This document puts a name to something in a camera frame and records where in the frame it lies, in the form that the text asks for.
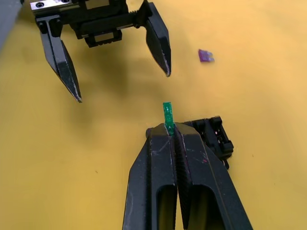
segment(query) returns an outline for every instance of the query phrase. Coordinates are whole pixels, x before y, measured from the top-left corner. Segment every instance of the small purple object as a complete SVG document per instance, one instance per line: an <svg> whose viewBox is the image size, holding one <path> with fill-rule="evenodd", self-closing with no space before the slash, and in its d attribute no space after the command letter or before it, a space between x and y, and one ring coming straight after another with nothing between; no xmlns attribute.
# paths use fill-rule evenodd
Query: small purple object
<svg viewBox="0 0 307 230"><path fill-rule="evenodd" d="M212 57L212 53L210 53L206 50L199 49L198 55L200 56L201 62L212 62L212 61L214 61L214 58Z"/></svg>

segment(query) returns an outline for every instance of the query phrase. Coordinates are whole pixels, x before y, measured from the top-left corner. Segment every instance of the yellow surface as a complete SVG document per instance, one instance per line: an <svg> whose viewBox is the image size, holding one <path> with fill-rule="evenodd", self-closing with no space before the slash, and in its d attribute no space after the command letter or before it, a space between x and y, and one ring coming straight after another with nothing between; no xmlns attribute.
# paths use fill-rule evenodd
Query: yellow surface
<svg viewBox="0 0 307 230"><path fill-rule="evenodd" d="M254 229L306 229L307 2L154 2L170 33L169 79L144 29L89 49L65 28L83 104L45 61L23 9L0 55L1 230L121 229L129 169L165 101L178 122L222 117ZM198 48L216 62L201 64Z"/></svg>

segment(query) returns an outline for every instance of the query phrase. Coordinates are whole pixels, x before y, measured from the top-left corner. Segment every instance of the screw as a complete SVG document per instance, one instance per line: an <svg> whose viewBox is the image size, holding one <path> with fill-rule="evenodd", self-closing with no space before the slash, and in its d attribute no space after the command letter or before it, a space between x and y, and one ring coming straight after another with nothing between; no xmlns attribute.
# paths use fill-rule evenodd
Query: screw
<svg viewBox="0 0 307 230"><path fill-rule="evenodd" d="M44 4L43 2L38 2L38 3L36 4L36 7L37 7L37 8L42 8L44 5L45 5L45 4Z"/></svg>

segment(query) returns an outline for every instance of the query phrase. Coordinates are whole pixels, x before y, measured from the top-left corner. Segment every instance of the green object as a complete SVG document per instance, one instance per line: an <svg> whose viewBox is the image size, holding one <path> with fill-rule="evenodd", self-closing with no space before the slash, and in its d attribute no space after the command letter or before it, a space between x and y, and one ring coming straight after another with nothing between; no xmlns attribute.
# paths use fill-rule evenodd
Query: green object
<svg viewBox="0 0 307 230"><path fill-rule="evenodd" d="M170 102L164 102L163 110L164 110L165 126L167 128L169 135L173 136L174 120L173 120L172 104Z"/></svg>

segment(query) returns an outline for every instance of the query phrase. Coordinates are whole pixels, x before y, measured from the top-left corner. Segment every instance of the purple fuse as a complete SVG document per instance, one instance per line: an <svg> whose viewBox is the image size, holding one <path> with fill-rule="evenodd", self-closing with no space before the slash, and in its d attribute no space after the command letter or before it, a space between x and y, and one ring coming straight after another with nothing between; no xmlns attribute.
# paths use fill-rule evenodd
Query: purple fuse
<svg viewBox="0 0 307 230"><path fill-rule="evenodd" d="M210 53L206 50L199 49L198 55L200 56L201 62L212 62L212 61L214 61L214 58L212 57L212 53Z"/></svg>

